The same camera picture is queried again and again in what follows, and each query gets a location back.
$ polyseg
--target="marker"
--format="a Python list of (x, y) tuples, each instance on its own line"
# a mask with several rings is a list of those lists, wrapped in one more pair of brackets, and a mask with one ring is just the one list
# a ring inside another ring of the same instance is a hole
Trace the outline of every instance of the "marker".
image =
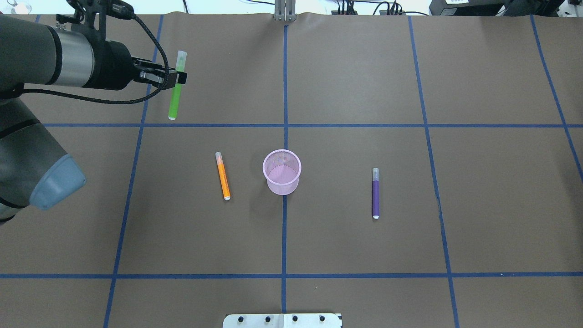
[(373, 168), (373, 219), (377, 220), (380, 216), (378, 199), (378, 168)]
[(219, 168), (220, 186), (223, 189), (224, 200), (231, 199), (231, 191), (229, 190), (229, 183), (227, 182), (227, 173), (224, 171), (223, 155), (220, 152), (215, 153), (217, 159), (217, 167)]
[[(179, 50), (178, 58), (176, 59), (176, 71), (184, 72), (186, 65), (186, 51)], [(172, 98), (170, 99), (170, 108), (168, 109), (168, 118), (175, 120), (178, 116), (178, 104), (180, 102), (180, 93), (182, 92), (182, 84), (176, 83), (172, 89)]]

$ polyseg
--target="green marker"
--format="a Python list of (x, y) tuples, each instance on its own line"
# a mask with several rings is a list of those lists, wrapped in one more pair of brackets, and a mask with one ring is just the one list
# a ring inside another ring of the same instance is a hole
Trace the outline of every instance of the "green marker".
[[(186, 51), (179, 50), (178, 58), (176, 59), (176, 71), (184, 72), (186, 65)], [(176, 83), (172, 89), (172, 99), (170, 100), (170, 109), (168, 109), (168, 118), (175, 120), (178, 116), (178, 104), (180, 102), (180, 92), (182, 91), (182, 84)]]

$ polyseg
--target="mesh cup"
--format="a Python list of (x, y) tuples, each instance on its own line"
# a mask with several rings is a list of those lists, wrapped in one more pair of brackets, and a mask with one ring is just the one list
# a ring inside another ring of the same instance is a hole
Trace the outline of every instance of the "mesh cup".
[(296, 154), (278, 149), (263, 161), (263, 175), (269, 189), (278, 195), (291, 194), (300, 181), (301, 162)]

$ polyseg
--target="purple marker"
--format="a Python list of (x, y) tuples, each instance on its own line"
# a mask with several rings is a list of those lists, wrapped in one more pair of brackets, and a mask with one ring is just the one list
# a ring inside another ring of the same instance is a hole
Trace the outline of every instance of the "purple marker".
[(380, 215), (378, 199), (378, 168), (373, 168), (373, 219), (377, 220)]

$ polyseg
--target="robotic arm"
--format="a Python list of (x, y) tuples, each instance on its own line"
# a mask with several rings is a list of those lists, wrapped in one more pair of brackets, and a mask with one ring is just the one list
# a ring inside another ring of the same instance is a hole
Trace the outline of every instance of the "robotic arm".
[[(57, 15), (50, 27), (0, 15), (0, 225), (33, 204), (51, 208), (85, 184), (73, 158), (19, 99), (23, 93), (46, 93), (108, 104), (132, 104), (150, 99), (186, 73), (168, 67), (156, 38), (120, 0), (67, 0), (74, 17)], [(150, 36), (164, 65), (132, 57), (119, 42), (106, 39), (106, 17), (136, 20)], [(99, 20), (99, 30), (95, 20)], [(51, 90), (25, 89), (25, 83), (121, 90), (131, 81), (157, 89), (140, 99), (112, 101)]]

